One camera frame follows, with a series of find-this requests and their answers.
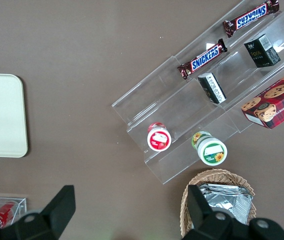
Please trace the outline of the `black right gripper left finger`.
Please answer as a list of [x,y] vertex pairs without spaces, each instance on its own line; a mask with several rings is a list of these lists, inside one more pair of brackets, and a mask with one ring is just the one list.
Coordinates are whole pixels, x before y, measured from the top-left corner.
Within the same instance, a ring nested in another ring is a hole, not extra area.
[[58,240],[75,211],[75,188],[65,185],[41,212],[0,229],[0,240]]

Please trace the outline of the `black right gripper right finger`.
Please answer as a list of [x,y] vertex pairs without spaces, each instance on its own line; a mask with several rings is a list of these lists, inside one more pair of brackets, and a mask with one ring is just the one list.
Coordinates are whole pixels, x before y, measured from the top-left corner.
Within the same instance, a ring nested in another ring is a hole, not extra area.
[[271,219],[254,218],[245,225],[213,211],[196,185],[188,186],[187,207],[194,228],[184,240],[284,240],[284,229]]

